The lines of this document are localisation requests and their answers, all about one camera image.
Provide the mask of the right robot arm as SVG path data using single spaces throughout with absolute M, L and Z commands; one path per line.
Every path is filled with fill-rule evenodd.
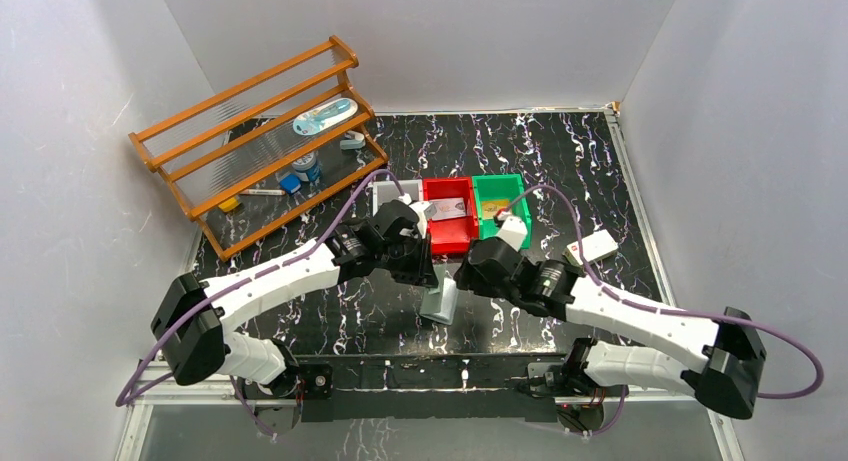
M 613 386 L 640 386 L 691 396 L 724 416 L 752 417 L 766 350 L 749 316 L 727 308 L 725 320 L 694 318 L 595 283 L 581 269 L 558 260 L 533 262 L 499 238 L 472 243 L 457 270 L 458 289 L 501 298 L 537 317 L 599 328 L 631 340 L 613 345 L 579 338 L 552 374 L 530 375 L 542 395 L 588 394 Z

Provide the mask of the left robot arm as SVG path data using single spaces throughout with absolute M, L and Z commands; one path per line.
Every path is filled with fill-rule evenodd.
M 373 217 L 342 221 L 326 237 L 251 269 L 205 280 L 192 273 L 176 278 L 151 323 L 156 349 L 174 381 L 190 386 L 219 374 L 289 395 L 303 377 L 290 349 L 239 327 L 283 303 L 376 269 L 400 284 L 437 287 L 427 232 L 434 212 L 428 202 L 395 199 Z

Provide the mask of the gold card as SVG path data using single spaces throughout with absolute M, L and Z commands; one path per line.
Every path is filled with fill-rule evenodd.
M 498 214 L 509 207 L 509 199 L 484 199 L 480 203 L 479 214 L 483 220 L 494 220 Z

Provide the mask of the silver VIP card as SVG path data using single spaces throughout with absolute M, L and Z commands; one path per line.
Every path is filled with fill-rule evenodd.
M 431 200 L 436 208 L 432 221 L 445 221 L 464 218 L 468 215 L 466 202 L 462 197 L 439 198 Z

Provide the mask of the red plastic bin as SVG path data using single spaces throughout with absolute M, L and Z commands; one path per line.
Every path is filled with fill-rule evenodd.
M 470 177 L 427 178 L 424 199 L 436 213 L 428 222 L 434 255 L 461 255 L 479 236 L 473 183 Z

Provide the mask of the white plastic bin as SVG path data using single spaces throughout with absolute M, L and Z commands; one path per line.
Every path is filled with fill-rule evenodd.
M 382 204 L 398 199 L 402 195 L 406 195 L 410 202 L 417 202 L 423 199 L 423 181 L 421 179 L 400 180 L 398 184 L 401 189 L 398 189 L 391 180 L 372 181 L 369 184 L 373 215 L 377 214 Z

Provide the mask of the green plastic bin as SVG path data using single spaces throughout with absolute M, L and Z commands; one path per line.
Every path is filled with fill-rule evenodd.
M 494 236 L 498 226 L 495 217 L 525 191 L 523 178 L 519 174 L 487 174 L 472 177 L 479 239 Z

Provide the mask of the blue small block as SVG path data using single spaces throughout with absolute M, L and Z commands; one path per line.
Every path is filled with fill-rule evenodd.
M 287 174 L 278 182 L 278 185 L 286 195 L 294 195 L 301 189 L 302 181 L 295 174 Z

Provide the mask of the blue tape roll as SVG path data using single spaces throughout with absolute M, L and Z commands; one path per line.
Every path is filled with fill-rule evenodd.
M 291 163 L 295 176 L 303 183 L 314 183 L 321 177 L 321 166 L 316 151 L 312 151 Z

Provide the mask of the light blue white stapler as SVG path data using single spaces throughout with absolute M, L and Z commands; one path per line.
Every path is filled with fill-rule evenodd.
M 359 150 L 366 144 L 365 135 L 359 131 L 349 130 L 339 141 L 339 147 L 344 151 Z

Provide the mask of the white small box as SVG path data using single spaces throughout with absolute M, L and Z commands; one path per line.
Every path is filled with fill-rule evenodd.
M 619 245 L 606 229 L 584 236 L 581 241 L 568 244 L 563 251 L 565 259 L 574 266 L 603 260 L 618 251 Z

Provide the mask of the white marker pen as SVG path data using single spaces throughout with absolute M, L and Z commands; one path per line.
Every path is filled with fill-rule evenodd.
M 261 189 L 250 188 L 239 193 L 242 196 L 287 196 L 287 192 L 282 189 Z

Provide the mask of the yellow small block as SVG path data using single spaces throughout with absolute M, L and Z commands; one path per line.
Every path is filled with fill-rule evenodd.
M 230 197 L 218 204 L 218 209 L 224 213 L 231 213 L 241 206 L 241 201 L 237 196 Z

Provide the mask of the orange wooden shelf rack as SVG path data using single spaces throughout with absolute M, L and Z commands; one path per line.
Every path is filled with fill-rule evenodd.
M 375 112 L 349 76 L 358 65 L 353 49 L 331 36 L 128 138 L 217 256 L 229 260 L 387 164 L 386 152 L 367 130 Z M 356 101 L 357 113 L 316 136 L 294 133 L 298 115 L 338 98 Z M 362 149 L 339 147 L 349 130 L 365 135 Z M 291 163 L 312 151 L 321 166 L 316 182 L 302 182 L 294 195 L 239 195 L 250 188 L 280 189 L 278 182 L 294 174 Z M 240 207 L 218 209 L 234 196 Z

